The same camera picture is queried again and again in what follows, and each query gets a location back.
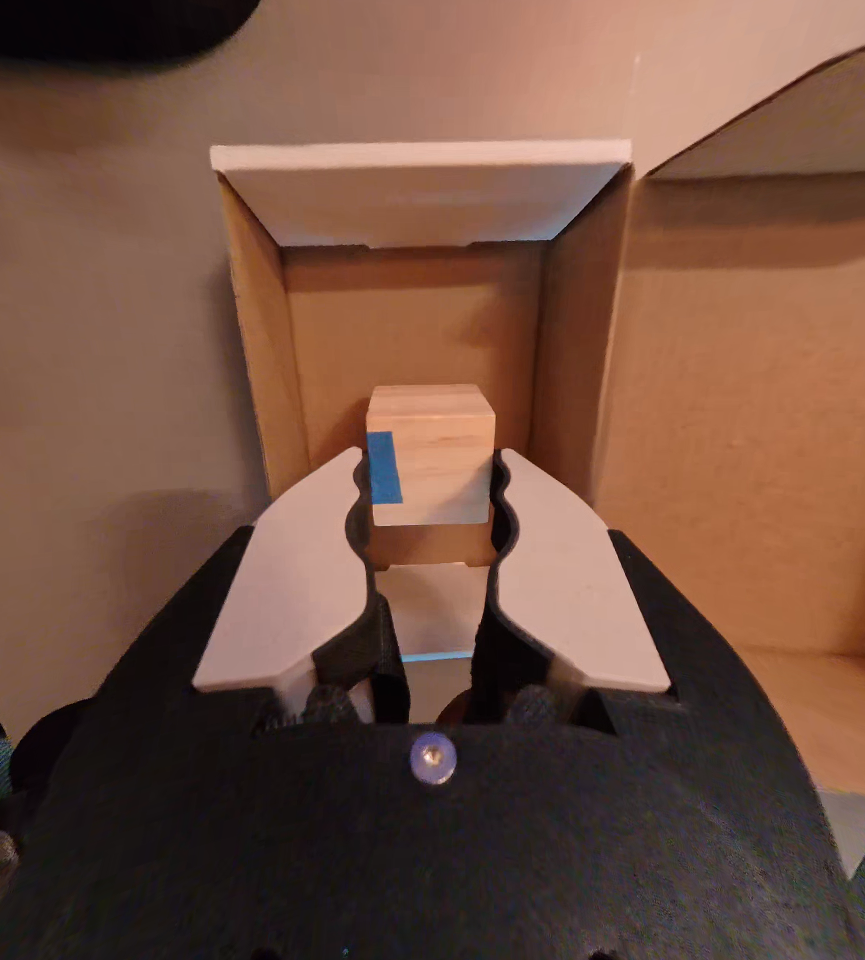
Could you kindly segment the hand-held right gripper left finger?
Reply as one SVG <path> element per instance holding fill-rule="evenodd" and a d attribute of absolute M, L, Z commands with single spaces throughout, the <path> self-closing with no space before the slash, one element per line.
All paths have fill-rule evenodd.
<path fill-rule="evenodd" d="M 406 724 L 411 692 L 367 556 L 367 454 L 350 447 L 259 517 L 193 675 L 201 693 L 270 690 L 298 720 L 325 688 L 363 723 Z"/>

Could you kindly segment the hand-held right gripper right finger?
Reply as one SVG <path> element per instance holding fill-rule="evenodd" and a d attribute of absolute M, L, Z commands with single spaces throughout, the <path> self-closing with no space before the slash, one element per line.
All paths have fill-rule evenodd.
<path fill-rule="evenodd" d="M 607 523 L 576 493 L 513 449 L 490 483 L 496 556 L 471 666 L 470 721 L 495 724 L 524 689 L 571 720 L 593 691 L 665 696 L 674 682 Z"/>

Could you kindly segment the wooden block with blue tape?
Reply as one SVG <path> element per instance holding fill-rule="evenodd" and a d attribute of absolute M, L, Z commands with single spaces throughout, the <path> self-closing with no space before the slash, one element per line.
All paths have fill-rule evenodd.
<path fill-rule="evenodd" d="M 376 526 L 487 522 L 496 415 L 479 387 L 378 386 L 365 423 Z"/>

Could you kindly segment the small cardboard box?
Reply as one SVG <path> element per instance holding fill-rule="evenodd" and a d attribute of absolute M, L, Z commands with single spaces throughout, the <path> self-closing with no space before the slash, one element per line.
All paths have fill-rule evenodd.
<path fill-rule="evenodd" d="M 597 139 L 212 147 L 273 501 L 368 457 L 374 388 L 469 384 L 494 451 L 591 507 L 630 161 Z M 480 566 L 487 522 L 373 523 L 374 562 Z"/>

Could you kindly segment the grey desk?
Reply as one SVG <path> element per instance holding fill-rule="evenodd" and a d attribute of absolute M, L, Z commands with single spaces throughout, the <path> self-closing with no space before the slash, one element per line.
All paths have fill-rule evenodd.
<path fill-rule="evenodd" d="M 215 146 L 676 153 L 865 45 L 865 2 L 259 2 L 155 66 L 0 59 L 0 722 L 97 692 L 273 500 Z"/>

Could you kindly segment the large cardboard box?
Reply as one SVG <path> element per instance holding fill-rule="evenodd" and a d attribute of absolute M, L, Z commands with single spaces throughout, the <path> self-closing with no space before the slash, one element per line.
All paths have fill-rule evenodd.
<path fill-rule="evenodd" d="M 865 795 L 865 44 L 638 164 L 595 507 Z"/>

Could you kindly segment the black quilted pad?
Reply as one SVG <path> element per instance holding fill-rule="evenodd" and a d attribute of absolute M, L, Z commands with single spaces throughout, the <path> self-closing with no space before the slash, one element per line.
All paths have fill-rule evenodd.
<path fill-rule="evenodd" d="M 0 1 L 0 61 L 161 66 L 228 42 L 259 1 Z"/>

